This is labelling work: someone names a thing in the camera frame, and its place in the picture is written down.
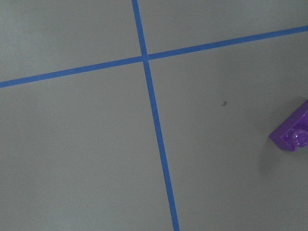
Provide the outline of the purple toy block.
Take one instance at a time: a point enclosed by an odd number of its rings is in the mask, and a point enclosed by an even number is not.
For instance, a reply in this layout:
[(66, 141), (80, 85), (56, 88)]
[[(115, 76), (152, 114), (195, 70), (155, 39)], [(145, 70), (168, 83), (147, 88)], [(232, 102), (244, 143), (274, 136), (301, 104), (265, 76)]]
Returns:
[(278, 148), (294, 152), (308, 146), (308, 101), (298, 107), (269, 138)]

